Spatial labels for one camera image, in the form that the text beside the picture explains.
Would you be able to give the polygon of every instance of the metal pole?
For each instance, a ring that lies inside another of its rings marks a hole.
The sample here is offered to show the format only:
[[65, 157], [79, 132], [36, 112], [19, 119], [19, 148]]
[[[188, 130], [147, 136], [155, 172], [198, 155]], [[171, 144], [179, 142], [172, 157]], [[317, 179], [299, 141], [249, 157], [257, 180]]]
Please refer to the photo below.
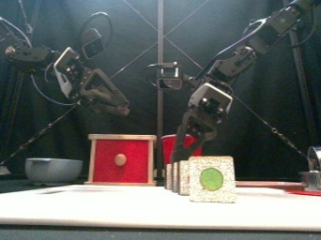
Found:
[[[158, 64], [163, 63], [163, 10], [164, 3], [163, 0], [158, 0]], [[156, 90], [156, 178], [162, 179], [163, 177], [163, 91]]]
[[[283, 7], [286, 7], [289, 3], [290, 3], [289, 0], [283, 0]], [[290, 31], [289, 36], [290, 36], [290, 44], [295, 46], [298, 44], [297, 34], [293, 31]], [[303, 111], [306, 116], [306, 125], [307, 125], [310, 144], [315, 145], [317, 144], [315, 123], [313, 120], [310, 93], [309, 93], [307, 81], [305, 77], [302, 55], [298, 48], [293, 48], [291, 52], [293, 52], [297, 80], [298, 80], [301, 97], [302, 97]]]

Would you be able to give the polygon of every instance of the red object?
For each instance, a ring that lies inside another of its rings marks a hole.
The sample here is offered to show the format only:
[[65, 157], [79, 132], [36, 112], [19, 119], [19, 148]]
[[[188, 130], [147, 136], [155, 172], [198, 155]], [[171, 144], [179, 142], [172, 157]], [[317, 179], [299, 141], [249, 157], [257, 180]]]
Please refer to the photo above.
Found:
[[301, 190], [286, 190], [287, 193], [309, 195], [309, 196], [321, 196], [321, 191], [301, 191]]
[[[162, 142], [163, 142], [163, 159], [164, 159], [164, 164], [171, 163], [171, 153], [174, 149], [174, 144], [175, 144], [175, 134], [172, 135], [166, 135], [162, 137]], [[188, 147], [192, 143], [195, 142], [195, 139], [192, 138], [191, 135], [186, 136], [184, 139], [184, 146]], [[194, 153], [194, 156], [202, 156], [202, 147], [199, 147]]]
[[[88, 183], [154, 184], [151, 135], [89, 135], [89, 179]], [[126, 159], [116, 164], [116, 157]]]

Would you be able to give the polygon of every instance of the green circle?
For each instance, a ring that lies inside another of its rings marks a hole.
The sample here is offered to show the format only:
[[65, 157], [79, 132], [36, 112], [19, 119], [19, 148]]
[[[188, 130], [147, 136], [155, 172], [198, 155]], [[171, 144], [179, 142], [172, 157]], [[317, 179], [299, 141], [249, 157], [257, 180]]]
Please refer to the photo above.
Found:
[[215, 168], [207, 168], [200, 173], [199, 182], [208, 191], [215, 191], [223, 186], [223, 174]]

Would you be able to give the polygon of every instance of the red cup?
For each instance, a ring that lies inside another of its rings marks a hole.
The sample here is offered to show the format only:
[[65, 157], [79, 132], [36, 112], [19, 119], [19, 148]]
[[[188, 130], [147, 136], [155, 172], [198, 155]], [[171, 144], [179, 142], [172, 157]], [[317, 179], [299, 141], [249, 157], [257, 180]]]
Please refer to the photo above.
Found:
[[[188, 147], [195, 142], [195, 139], [191, 135], [186, 135], [184, 139], [184, 146]], [[164, 164], [171, 163], [171, 153], [174, 150], [174, 144], [175, 144], [175, 134], [166, 135], [162, 137], [162, 143], [163, 143], [163, 160]], [[194, 156], [202, 156], [202, 147], [199, 147], [194, 153]]]

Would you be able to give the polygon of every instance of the metal object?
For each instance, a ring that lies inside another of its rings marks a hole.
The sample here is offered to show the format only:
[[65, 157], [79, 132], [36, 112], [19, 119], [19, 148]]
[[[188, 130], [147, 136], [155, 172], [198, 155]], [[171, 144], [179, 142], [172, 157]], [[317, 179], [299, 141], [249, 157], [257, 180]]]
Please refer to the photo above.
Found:
[[301, 172], [301, 183], [306, 191], [321, 191], [321, 172]]
[[310, 172], [321, 171], [321, 146], [310, 146], [307, 150]]

